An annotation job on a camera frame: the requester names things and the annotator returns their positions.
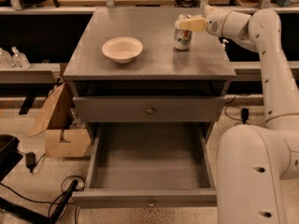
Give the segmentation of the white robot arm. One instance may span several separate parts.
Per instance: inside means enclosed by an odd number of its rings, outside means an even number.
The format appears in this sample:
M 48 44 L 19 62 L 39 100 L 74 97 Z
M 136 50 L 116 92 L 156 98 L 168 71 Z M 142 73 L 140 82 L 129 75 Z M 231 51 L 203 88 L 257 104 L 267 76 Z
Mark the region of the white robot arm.
M 218 224 L 287 224 L 280 182 L 299 176 L 299 89 L 281 45 L 281 21 L 205 7 L 175 27 L 225 37 L 259 54 L 265 125 L 237 125 L 221 137 L 216 166 Z

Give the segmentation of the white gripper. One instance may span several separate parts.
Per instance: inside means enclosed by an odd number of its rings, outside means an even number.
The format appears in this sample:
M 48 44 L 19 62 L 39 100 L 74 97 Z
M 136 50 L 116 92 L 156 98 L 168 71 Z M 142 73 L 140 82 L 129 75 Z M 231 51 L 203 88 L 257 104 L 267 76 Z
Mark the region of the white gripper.
M 206 18 L 189 18 L 177 20 L 175 27 L 178 30 L 202 33 L 206 31 L 217 37 L 228 37 L 228 30 L 224 29 L 228 17 L 232 11 L 224 8 L 217 8 L 210 5 L 205 6 Z

